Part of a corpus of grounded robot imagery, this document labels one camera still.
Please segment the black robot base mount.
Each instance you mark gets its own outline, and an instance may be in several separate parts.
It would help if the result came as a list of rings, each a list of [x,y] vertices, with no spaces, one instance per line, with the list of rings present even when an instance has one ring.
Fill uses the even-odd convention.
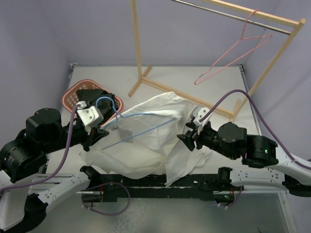
[[[103,188],[103,201],[118,198],[132,199],[199,199],[214,200],[218,193],[238,191],[230,183],[221,183],[217,174],[190,174],[180,178],[170,186],[165,185],[165,175],[148,175],[141,179],[130,179],[119,174],[102,174],[98,184],[108,183]]]

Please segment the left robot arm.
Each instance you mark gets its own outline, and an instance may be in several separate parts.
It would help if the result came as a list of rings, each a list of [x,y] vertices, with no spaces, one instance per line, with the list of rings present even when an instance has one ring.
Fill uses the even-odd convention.
[[[47,213],[78,191],[95,190],[100,185],[99,173],[91,166],[83,166],[76,174],[60,184],[40,193],[30,193],[31,186],[46,182],[55,176],[34,181],[47,155],[81,144],[90,146],[108,132],[98,126],[87,133],[82,121],[72,116],[67,126],[61,123],[61,114],[53,108],[43,108],[26,120],[26,127],[15,140],[0,151],[0,231],[27,233],[42,223]]]

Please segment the white shirt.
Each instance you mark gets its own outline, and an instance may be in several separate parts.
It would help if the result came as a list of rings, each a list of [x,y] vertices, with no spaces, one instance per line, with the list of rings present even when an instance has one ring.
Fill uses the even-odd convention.
[[[191,101],[177,96],[174,92],[163,93],[148,111],[175,111],[176,123],[158,128],[157,138],[135,137],[133,143],[121,143],[106,150],[101,149],[104,138],[81,151],[81,159],[87,166],[97,166],[106,173],[116,172],[130,179],[141,179],[150,174],[166,175],[166,186],[202,168],[211,156],[211,150],[190,151],[177,138],[187,131],[185,124],[195,108]]]

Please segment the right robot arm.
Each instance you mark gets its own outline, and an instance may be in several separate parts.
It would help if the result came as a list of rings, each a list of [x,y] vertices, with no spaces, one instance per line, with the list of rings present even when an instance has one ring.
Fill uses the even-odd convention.
[[[311,163],[288,152],[283,145],[265,136],[247,134],[245,128],[228,122],[217,131],[208,122],[202,130],[187,123],[190,130],[177,135],[193,151],[207,147],[230,160],[241,159],[242,164],[259,169],[246,172],[222,167],[216,184],[221,190],[231,186],[270,186],[289,191],[299,197],[311,195]]]

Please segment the blue hanger hook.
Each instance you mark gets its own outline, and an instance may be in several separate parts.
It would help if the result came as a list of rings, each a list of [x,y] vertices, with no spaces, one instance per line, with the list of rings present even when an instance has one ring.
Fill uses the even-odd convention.
[[[157,138],[158,128],[176,123],[178,118],[175,111],[148,111],[154,107],[157,98],[136,105],[123,114],[117,113],[115,104],[112,104],[116,116],[101,128],[109,133],[101,149],[106,150],[121,143],[133,143],[135,137]]]

